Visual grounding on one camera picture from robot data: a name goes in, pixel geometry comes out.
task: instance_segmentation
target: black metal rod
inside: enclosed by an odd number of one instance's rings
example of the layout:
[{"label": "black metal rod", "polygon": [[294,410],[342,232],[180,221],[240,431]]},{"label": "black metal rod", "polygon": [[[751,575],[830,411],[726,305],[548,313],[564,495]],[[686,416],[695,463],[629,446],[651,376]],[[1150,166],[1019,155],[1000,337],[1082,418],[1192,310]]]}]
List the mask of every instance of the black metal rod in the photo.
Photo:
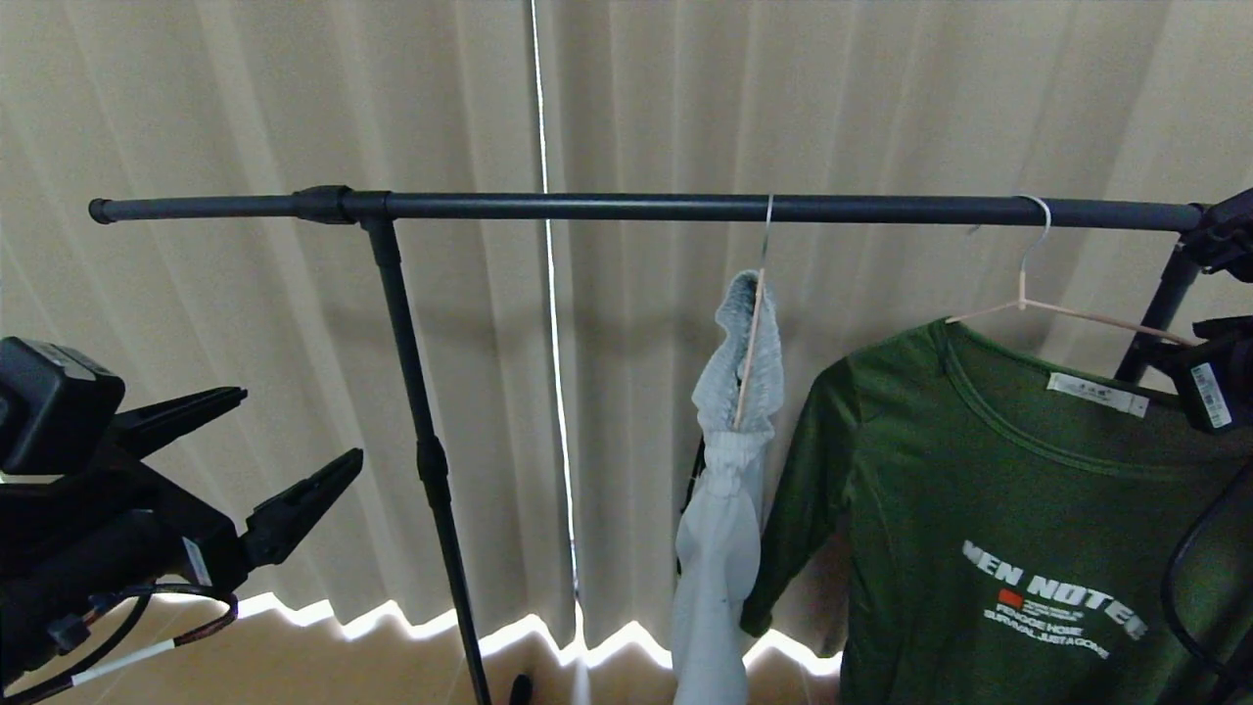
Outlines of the black metal rod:
[{"label": "black metal rod", "polygon": [[[1185,257],[1180,249],[1177,248],[1172,252],[1167,265],[1162,269],[1162,280],[1158,282],[1158,289],[1153,293],[1153,299],[1149,301],[1149,307],[1144,311],[1140,324],[1158,329],[1169,327],[1199,272],[1200,267]],[[1131,384],[1139,383],[1144,377],[1144,371],[1149,369],[1145,346],[1154,339],[1155,337],[1152,334],[1135,333],[1131,344],[1126,348],[1126,354],[1123,356],[1123,362],[1118,366],[1118,372],[1114,373],[1114,379]]]},{"label": "black metal rod", "polygon": [[[315,187],[293,195],[224,195],[108,200],[89,208],[96,222],[154,218],[288,215],[318,222],[365,218],[456,219],[766,219],[764,194],[632,193],[387,193]],[[1200,212],[1188,204],[1050,198],[1059,227],[1187,230]],[[1039,205],[1019,197],[966,195],[776,195],[777,222],[1040,224]]]},{"label": "black metal rod", "polygon": [[410,416],[413,418],[413,432],[417,437],[417,475],[422,480],[426,501],[435,516],[435,531],[440,540],[440,551],[444,555],[444,569],[449,576],[452,606],[457,614],[461,645],[470,667],[470,682],[479,705],[491,705],[487,674],[482,667],[482,654],[479,651],[479,636],[470,609],[470,590],[461,561],[457,527],[452,517],[449,462],[444,455],[444,446],[435,433],[426,382],[422,379],[422,358],[417,348],[413,317],[408,309],[408,294],[405,291],[405,275],[400,265],[396,227],[387,218],[366,218],[361,220],[361,227],[370,233],[370,244],[373,247],[375,262],[378,263],[378,273],[382,277],[383,296],[387,298],[387,314],[391,317],[392,333],[396,337],[400,369],[405,378]]}]

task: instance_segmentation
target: green sleeve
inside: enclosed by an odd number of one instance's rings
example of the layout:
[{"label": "green sleeve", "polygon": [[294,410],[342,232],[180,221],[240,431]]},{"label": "green sleeve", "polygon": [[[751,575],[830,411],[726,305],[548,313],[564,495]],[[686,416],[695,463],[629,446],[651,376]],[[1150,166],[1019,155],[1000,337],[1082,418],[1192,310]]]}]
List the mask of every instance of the green sleeve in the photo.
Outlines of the green sleeve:
[{"label": "green sleeve", "polygon": [[762,535],[762,563],[739,626],[762,636],[783,589],[822,547],[843,508],[860,417],[848,361],[828,368],[801,411],[774,505]]}]

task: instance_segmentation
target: curtain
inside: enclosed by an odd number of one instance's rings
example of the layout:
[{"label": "curtain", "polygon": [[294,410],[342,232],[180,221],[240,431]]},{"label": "curtain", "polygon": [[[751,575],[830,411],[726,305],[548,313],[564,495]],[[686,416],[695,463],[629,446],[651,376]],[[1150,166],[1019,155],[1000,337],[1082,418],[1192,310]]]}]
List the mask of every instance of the curtain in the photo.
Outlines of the curtain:
[{"label": "curtain", "polygon": [[[429,622],[451,600],[362,233],[101,227],[90,198],[538,192],[546,165],[555,192],[1213,202],[1253,185],[1250,30],[1239,3],[536,1],[534,23],[514,1],[5,3],[0,324],[84,349],[124,377],[127,407],[248,388],[243,408],[153,460],[237,522],[363,447],[346,498],[243,596],[327,599],[342,622],[395,600]],[[544,223],[398,223],[481,634],[534,614],[571,642],[578,582],[588,645],[633,621],[668,642],[699,437],[689,398],[725,283],[761,264],[763,229],[553,222],[550,280]],[[776,224],[766,264],[788,388],[767,487],[819,371],[1007,299],[1037,234]],[[1059,229],[1030,289],[1138,318],[1170,247]],[[1227,274],[1202,277],[1174,328],[1248,299]],[[1105,374],[1129,339],[1037,312],[979,324]],[[822,654],[843,639],[841,547],[776,612]]]}]

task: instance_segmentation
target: white garment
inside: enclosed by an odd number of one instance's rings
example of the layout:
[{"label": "white garment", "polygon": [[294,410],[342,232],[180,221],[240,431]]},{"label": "white garment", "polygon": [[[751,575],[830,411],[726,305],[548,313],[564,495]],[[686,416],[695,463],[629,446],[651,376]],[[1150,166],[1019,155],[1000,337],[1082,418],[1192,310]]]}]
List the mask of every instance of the white garment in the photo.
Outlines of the white garment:
[{"label": "white garment", "polygon": [[675,705],[748,701],[744,599],[761,562],[762,483],[769,416],[783,406],[783,359],[774,301],[767,286],[739,431],[732,431],[748,352],[756,270],[732,279],[714,319],[727,338],[700,374],[692,402],[705,438],[705,471],[679,521],[674,547],[683,567],[674,592],[670,650],[679,681]]}]

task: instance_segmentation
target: wire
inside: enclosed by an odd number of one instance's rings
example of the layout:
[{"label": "wire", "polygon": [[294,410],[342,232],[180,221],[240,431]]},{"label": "wire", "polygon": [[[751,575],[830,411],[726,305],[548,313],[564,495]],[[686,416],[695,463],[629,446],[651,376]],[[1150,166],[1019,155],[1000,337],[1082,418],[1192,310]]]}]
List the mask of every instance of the wire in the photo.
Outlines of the wire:
[{"label": "wire", "polygon": [[1179,619],[1179,611],[1175,607],[1174,599],[1174,584],[1175,574],[1179,572],[1179,566],[1183,565],[1184,556],[1192,550],[1192,545],[1197,542],[1197,537],[1200,535],[1205,525],[1218,513],[1219,507],[1227,502],[1235,488],[1240,486],[1249,475],[1253,473],[1253,460],[1244,463],[1232,478],[1227,487],[1218,493],[1218,497],[1205,507],[1205,511],[1197,517],[1188,533],[1179,540],[1179,545],[1175,546],[1174,552],[1170,555],[1170,562],[1167,563],[1167,571],[1162,576],[1162,611],[1165,614],[1167,625],[1170,627],[1170,632],[1175,635],[1175,639],[1183,644],[1183,647],[1188,650],[1198,661],[1205,665],[1207,669],[1214,672],[1214,675],[1222,677],[1223,680],[1235,684],[1244,690],[1253,692],[1253,680],[1248,676],[1237,672],[1234,669],[1219,661],[1213,654],[1207,651],[1190,634],[1188,629],[1184,627],[1183,620]]},{"label": "wire", "polygon": [[[164,649],[142,650],[139,652],[133,654],[129,657],[123,657],[114,662],[100,666],[99,669],[95,669],[96,672],[84,677],[84,674],[88,674],[88,671],[91,670],[91,667],[95,666],[95,664],[98,664],[110,651],[113,651],[118,646],[118,644],[120,644],[122,640],[125,639],[127,635],[135,629],[135,625],[139,624],[139,619],[148,609],[149,602],[152,602],[153,596],[159,594],[178,594],[178,595],[194,595],[198,597],[208,597],[211,600],[217,600],[218,602],[224,604],[227,606],[227,611],[223,615],[214,617],[213,620],[193,630],[185,631],[175,636],[173,640],[168,641],[168,646],[165,646]],[[213,636],[214,634],[218,634],[228,625],[231,625],[231,622],[236,621],[236,619],[238,619],[239,616],[239,600],[234,596],[234,594],[218,591],[212,587],[202,585],[190,585],[190,584],[142,585],[135,587],[128,587],[115,594],[113,597],[115,597],[118,602],[127,600],[129,597],[135,597],[138,600],[135,605],[130,609],[130,614],[127,615],[125,621],[123,621],[122,625],[118,626],[117,631],[109,635],[109,639],[107,639],[103,644],[100,644],[100,646],[98,646],[95,650],[93,650],[90,654],[83,657],[81,661],[74,664],[65,671],[40,682],[39,685],[31,686],[19,694],[10,695],[8,697],[0,695],[0,705],[31,705],[34,702],[46,700],[56,694],[64,692],[74,687],[78,684],[93,680],[94,677],[110,672],[118,667],[129,665],[130,662],[140,661],[160,651],[177,649],[179,646],[185,646],[188,644],[200,641],[202,639]]]}]

